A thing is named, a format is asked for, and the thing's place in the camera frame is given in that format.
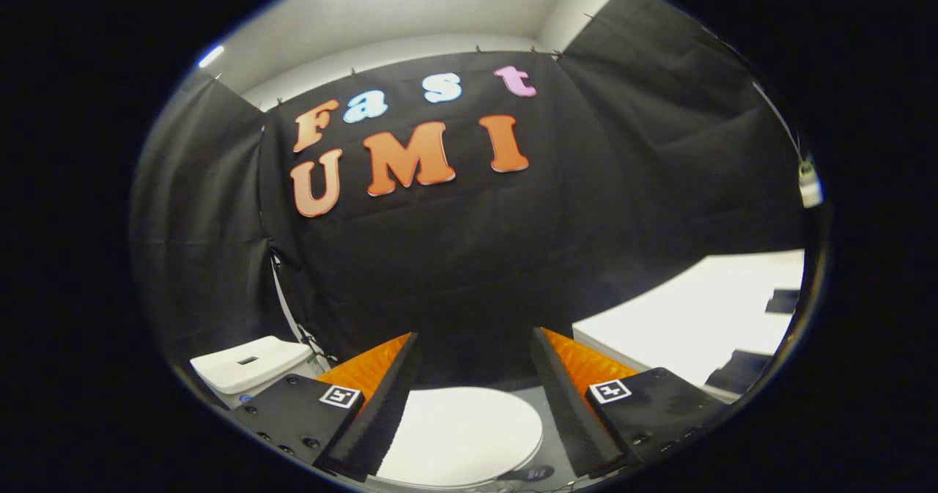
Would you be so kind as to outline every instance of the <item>orange foam pad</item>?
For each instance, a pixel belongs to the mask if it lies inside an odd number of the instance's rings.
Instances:
[[[612,360],[596,350],[580,345],[569,337],[561,336],[556,332],[540,327],[544,336],[550,341],[554,352],[560,357],[564,365],[566,375],[573,382],[577,393],[583,403],[586,403],[587,409],[593,410],[593,406],[586,401],[586,389],[596,383],[610,382],[613,379],[623,379],[623,377],[635,376],[638,371],[633,370],[624,364]]]
[[[410,333],[395,337],[386,343],[381,343],[371,350],[366,350],[349,359],[347,362],[332,367],[331,370],[316,377],[319,382],[330,385],[348,387],[349,389],[361,390],[365,401],[361,404],[362,409],[368,405],[374,392],[378,389],[385,373],[388,373],[388,367],[394,362],[394,358],[401,352],[401,347],[405,345]]]

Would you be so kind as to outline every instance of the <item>ceiling light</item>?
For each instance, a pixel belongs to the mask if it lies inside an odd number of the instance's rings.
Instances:
[[[224,52],[224,51],[225,51],[224,46],[216,46],[214,50],[212,50],[211,52],[208,52],[208,55],[202,58],[202,60],[200,60],[199,68],[205,68],[206,66],[208,66],[208,63],[213,62],[213,60],[215,60],[217,56],[220,56],[221,52]]]

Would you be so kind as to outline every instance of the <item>letter u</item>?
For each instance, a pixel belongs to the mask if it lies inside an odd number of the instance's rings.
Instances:
[[[332,149],[319,156],[319,163],[325,169],[325,192],[318,199],[312,197],[312,185],[309,177],[315,163],[304,162],[294,167],[290,178],[294,180],[294,200],[296,210],[309,218],[325,215],[339,200],[339,157],[342,149]]]

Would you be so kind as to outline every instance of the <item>white ceiling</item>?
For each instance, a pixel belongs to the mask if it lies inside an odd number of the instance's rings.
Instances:
[[[278,0],[222,42],[209,65],[245,92],[331,53],[436,34],[535,38],[557,0]]]

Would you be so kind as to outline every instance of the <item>black curtain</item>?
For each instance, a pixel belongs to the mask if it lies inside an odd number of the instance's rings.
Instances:
[[[207,73],[183,82],[155,123],[131,189],[130,256],[141,306],[175,372],[262,336],[294,340],[259,218],[262,113]]]
[[[610,0],[558,64],[614,140],[654,269],[804,246],[791,139],[699,23],[660,0]]]
[[[526,72],[520,97],[493,72]],[[456,73],[430,103],[422,79]],[[384,92],[388,110],[345,122]],[[294,152],[296,119],[338,100],[322,139]],[[528,168],[492,170],[479,119],[510,115]],[[370,196],[363,140],[443,122],[455,179]],[[342,149],[339,199],[295,208],[290,171]],[[266,114],[195,73],[155,126],[133,190],[131,245],[158,342],[188,359],[274,334],[292,340],[269,252],[296,319],[348,359],[421,333],[418,386],[536,382],[530,329],[570,325],[714,253],[803,247],[797,156],[729,49],[657,0],[610,0],[559,60],[458,53],[396,63],[309,90]],[[195,377],[196,384],[201,384]]]
[[[526,72],[537,95],[520,97],[493,72]],[[429,103],[422,79],[456,73],[462,95]],[[385,92],[388,110],[345,122],[346,103]],[[322,139],[294,153],[296,119],[338,100]],[[533,326],[570,334],[570,324],[647,289],[635,224],[639,213],[613,144],[563,70],[546,55],[459,53],[356,73],[309,90],[268,113],[262,146],[262,210],[273,242],[309,283],[291,306],[311,308],[341,359],[398,334],[421,334],[419,384],[519,386],[535,382],[527,345]],[[529,167],[495,172],[483,116],[515,119]],[[372,156],[363,140],[389,132],[407,146],[425,122],[443,122],[455,179],[398,184],[370,196]],[[311,189],[325,190],[319,156],[342,149],[341,191],[324,215],[294,205],[291,169],[314,162]],[[307,286],[313,286],[315,293]]]

